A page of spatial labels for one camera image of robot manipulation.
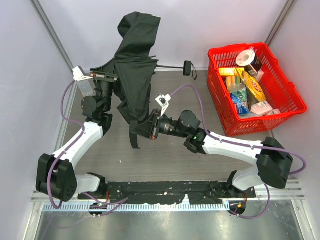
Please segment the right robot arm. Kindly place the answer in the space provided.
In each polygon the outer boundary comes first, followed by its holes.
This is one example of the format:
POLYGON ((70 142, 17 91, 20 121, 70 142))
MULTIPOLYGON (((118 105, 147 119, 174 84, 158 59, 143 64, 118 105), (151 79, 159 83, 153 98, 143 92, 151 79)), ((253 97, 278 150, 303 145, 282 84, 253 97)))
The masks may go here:
POLYGON ((245 170, 234 170, 226 182, 226 190, 232 195, 251 187, 266 184, 276 189, 287 185, 293 157, 273 137, 264 141, 245 141, 218 135, 200 127, 200 120, 190 110, 184 110, 177 120, 154 109, 149 117, 130 127, 131 136, 155 140, 164 134, 184 138, 184 146, 194 154, 220 155, 251 165, 245 170))

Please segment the black folding umbrella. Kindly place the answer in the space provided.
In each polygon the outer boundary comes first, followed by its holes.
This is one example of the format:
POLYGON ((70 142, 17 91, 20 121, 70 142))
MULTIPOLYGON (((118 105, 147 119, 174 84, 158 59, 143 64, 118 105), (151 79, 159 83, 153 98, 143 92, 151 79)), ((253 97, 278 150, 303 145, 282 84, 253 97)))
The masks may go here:
POLYGON ((114 55, 119 86, 114 93, 121 100, 117 107, 129 125, 129 139, 138 149, 138 137, 133 129, 149 117, 151 81, 158 60, 150 57, 157 38, 161 18, 147 13, 125 15, 117 29, 122 42, 114 55))

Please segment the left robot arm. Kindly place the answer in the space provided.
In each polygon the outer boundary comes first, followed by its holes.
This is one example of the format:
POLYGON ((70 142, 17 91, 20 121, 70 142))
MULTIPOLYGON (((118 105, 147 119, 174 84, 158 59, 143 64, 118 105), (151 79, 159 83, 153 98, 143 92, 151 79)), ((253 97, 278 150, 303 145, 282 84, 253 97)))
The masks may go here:
POLYGON ((68 202, 75 194, 88 198, 104 197, 107 193, 105 177, 87 173, 76 175, 75 168, 84 154, 111 128, 113 115, 109 113, 115 82, 119 77, 112 61, 84 72, 80 66, 73 70, 73 81, 94 82, 94 93, 82 99, 84 123, 77 122, 80 130, 64 146, 52 154, 43 154, 37 165, 36 190, 46 194, 55 209, 68 202))

